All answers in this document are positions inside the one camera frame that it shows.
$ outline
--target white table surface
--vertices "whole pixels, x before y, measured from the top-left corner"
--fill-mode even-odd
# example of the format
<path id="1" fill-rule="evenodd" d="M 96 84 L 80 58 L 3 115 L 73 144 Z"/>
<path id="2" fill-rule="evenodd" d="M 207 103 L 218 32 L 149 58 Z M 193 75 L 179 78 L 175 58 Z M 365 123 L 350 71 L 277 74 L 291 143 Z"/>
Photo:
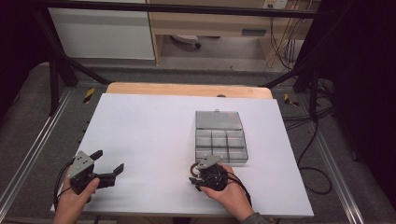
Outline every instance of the white table surface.
<path id="1" fill-rule="evenodd" d="M 232 165 L 268 217 L 312 217 L 313 211 L 276 100 L 197 96 L 102 95 L 78 150 L 102 149 L 94 172 L 121 163 L 116 186 L 99 189 L 84 209 L 122 216 L 226 217 L 227 212 L 191 184 L 195 111 L 237 111 L 248 161 Z"/>

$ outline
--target hand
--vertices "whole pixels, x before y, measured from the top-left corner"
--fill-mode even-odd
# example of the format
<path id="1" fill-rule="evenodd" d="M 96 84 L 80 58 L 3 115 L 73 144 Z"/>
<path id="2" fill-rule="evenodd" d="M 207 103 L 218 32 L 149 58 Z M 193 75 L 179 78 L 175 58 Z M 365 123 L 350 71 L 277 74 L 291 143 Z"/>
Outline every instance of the hand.
<path id="1" fill-rule="evenodd" d="M 228 165 L 221 165 L 227 172 L 233 174 L 233 169 Z M 253 208 L 248 202 L 245 191 L 232 180 L 228 181 L 227 187 L 222 191 L 215 191 L 207 187 L 201 190 L 211 199 L 221 203 L 223 207 L 238 221 L 243 221 L 254 214 Z"/>
<path id="2" fill-rule="evenodd" d="M 67 175 L 70 173 L 70 167 L 64 178 L 64 185 L 62 191 L 66 190 L 59 199 L 58 208 L 56 209 L 55 218 L 53 224 L 74 224 L 77 222 L 79 215 L 81 215 L 84 209 L 85 203 L 90 199 L 91 195 L 95 193 L 95 190 L 99 185 L 99 178 L 95 178 L 90 184 L 78 195 L 72 189 L 70 189 L 70 180 Z"/>

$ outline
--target wall outlet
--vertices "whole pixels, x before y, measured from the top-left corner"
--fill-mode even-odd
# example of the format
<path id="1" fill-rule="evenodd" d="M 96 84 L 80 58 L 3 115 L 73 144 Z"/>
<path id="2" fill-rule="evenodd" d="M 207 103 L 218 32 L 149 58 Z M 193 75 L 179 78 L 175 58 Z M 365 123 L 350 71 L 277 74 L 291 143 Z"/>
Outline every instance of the wall outlet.
<path id="1" fill-rule="evenodd" d="M 264 5 L 262 5 L 262 8 L 274 8 L 276 4 L 276 0 L 265 0 Z"/>
<path id="2" fill-rule="evenodd" d="M 288 0 L 276 0 L 276 3 L 274 4 L 275 9 L 284 9 L 286 7 L 286 4 L 288 3 Z"/>

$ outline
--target wire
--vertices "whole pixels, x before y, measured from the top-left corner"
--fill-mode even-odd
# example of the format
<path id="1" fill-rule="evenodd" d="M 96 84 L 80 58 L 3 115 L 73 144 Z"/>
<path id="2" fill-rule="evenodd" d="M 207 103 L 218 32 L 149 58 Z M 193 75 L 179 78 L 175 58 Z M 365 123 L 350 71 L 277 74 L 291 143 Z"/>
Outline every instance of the wire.
<path id="1" fill-rule="evenodd" d="M 67 188 L 67 189 L 64 189 L 60 194 L 58 194 L 58 199 L 59 199 L 59 197 L 61 197 L 61 195 L 63 194 L 63 193 L 65 193 L 65 192 L 67 192 L 68 190 L 70 190 L 72 187 L 69 187 L 69 188 Z"/>
<path id="2" fill-rule="evenodd" d="M 235 182 L 236 184 L 238 184 L 239 186 L 241 186 L 241 188 L 245 191 L 245 194 L 247 196 L 247 201 L 250 204 L 250 206 L 252 206 L 251 204 L 251 198 L 250 198 L 250 194 L 248 193 L 247 188 L 244 186 L 244 184 L 242 183 L 242 181 L 238 178 L 238 176 L 236 176 L 235 174 L 229 173 L 227 172 L 227 174 L 231 174 L 233 175 L 235 178 L 230 177 L 228 175 L 208 175 L 208 176 L 216 176 L 216 177 L 222 177 L 222 178 L 226 178 L 229 180 L 232 180 L 233 182 Z"/>
<path id="3" fill-rule="evenodd" d="M 93 224 L 98 224 L 98 223 L 99 223 L 99 220 L 100 220 L 100 216 L 97 216 L 97 217 L 95 218 L 95 221 L 93 222 Z"/>
<path id="4" fill-rule="evenodd" d="M 333 112 L 333 107 L 329 106 L 327 108 L 321 109 L 316 112 L 317 118 L 322 119 L 325 118 L 327 115 L 331 114 Z M 296 116 L 296 117 L 284 117 L 283 121 L 297 121 L 290 126 L 286 127 L 286 130 L 289 131 L 291 129 L 300 127 L 301 125 L 306 124 L 307 122 L 311 121 L 312 118 L 310 115 L 303 115 L 303 116 Z"/>
<path id="5" fill-rule="evenodd" d="M 21 99 L 21 92 L 19 91 L 14 99 L 14 102 L 12 102 L 12 105 L 15 105 L 20 99 Z"/>
<path id="6" fill-rule="evenodd" d="M 349 5 L 346 7 L 346 9 L 342 12 L 341 16 L 338 18 L 338 20 L 334 23 L 334 25 L 329 29 L 329 31 L 319 40 L 319 42 L 314 46 L 314 48 L 309 51 L 303 59 L 300 60 L 299 64 L 303 64 L 306 62 L 306 60 L 311 57 L 311 55 L 314 55 L 315 51 L 318 50 L 318 47 L 325 42 L 325 39 L 330 36 L 332 31 L 335 29 L 335 27 L 338 25 L 338 23 L 341 21 L 341 19 L 344 18 L 344 16 L 347 14 L 348 10 L 352 6 L 354 0 L 349 0 Z"/>
<path id="7" fill-rule="evenodd" d="M 314 134 L 312 135 L 311 140 L 309 140 L 308 145 L 305 147 L 303 153 L 300 155 L 299 159 L 297 160 L 297 166 L 300 166 L 300 162 L 301 162 L 301 160 L 303 159 L 303 156 L 304 156 L 305 152 L 309 149 L 309 147 L 310 147 L 310 146 L 312 145 L 312 143 L 314 142 L 315 137 L 316 137 L 317 132 L 318 132 L 318 126 L 319 126 L 319 125 L 318 125 L 318 123 L 317 123 L 317 125 L 315 126 L 315 131 L 314 131 Z"/>
<path id="8" fill-rule="evenodd" d="M 73 161 L 74 161 L 74 158 L 73 158 L 71 161 L 69 161 L 67 164 L 64 165 L 64 167 L 62 168 L 61 172 L 58 174 L 58 177 L 57 177 L 57 179 L 56 179 L 55 187 L 54 187 L 54 190 L 53 190 L 53 206 L 54 206 L 54 208 L 55 208 L 55 211 L 56 211 L 56 209 L 58 208 L 58 203 L 59 203 L 58 189 L 59 189 L 59 187 L 60 187 L 60 185 L 61 185 L 62 176 L 64 175 L 64 171 L 65 171 L 71 164 L 73 164 Z"/>
<path id="9" fill-rule="evenodd" d="M 308 145 L 305 147 L 303 153 L 300 155 L 299 159 L 297 160 L 297 167 L 299 168 L 300 172 L 301 172 L 302 170 L 311 170 L 311 171 L 319 172 L 320 174 L 324 175 L 324 176 L 326 177 L 328 183 L 329 183 L 329 188 L 328 188 L 327 190 L 325 190 L 325 191 L 318 191 L 318 190 L 312 189 L 311 187 L 308 187 L 305 183 L 304 183 L 304 186 L 305 186 L 306 189 L 310 190 L 311 192 L 314 192 L 314 193 L 319 194 L 319 195 L 325 195 L 325 194 L 328 194 L 328 193 L 330 193 L 330 192 L 332 191 L 332 181 L 331 181 L 331 179 L 329 178 L 329 176 L 326 175 L 323 171 L 319 170 L 318 168 L 308 167 L 308 166 L 300 167 L 301 160 L 303 159 L 303 157 L 304 157 L 306 151 L 309 149 L 309 147 L 312 145 L 312 143 L 313 143 L 314 140 L 315 140 L 315 137 L 316 137 L 317 132 L 318 132 L 318 126 L 319 126 L 319 124 L 318 124 L 318 122 L 317 122 L 317 125 L 315 126 L 315 131 L 314 131 L 314 134 L 312 135 L 311 140 L 309 141 L 309 143 L 308 143 Z"/>

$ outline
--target gray sleeve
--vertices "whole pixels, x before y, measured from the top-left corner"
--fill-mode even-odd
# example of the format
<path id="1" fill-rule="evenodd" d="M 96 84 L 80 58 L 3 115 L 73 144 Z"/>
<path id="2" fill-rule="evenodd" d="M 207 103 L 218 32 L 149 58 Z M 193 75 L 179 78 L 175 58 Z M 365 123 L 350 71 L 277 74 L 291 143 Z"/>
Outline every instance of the gray sleeve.
<path id="1" fill-rule="evenodd" d="M 247 219 L 243 220 L 241 224 L 268 224 L 268 222 L 265 221 L 264 218 L 262 218 L 260 213 L 255 213 L 250 217 L 247 217 Z"/>

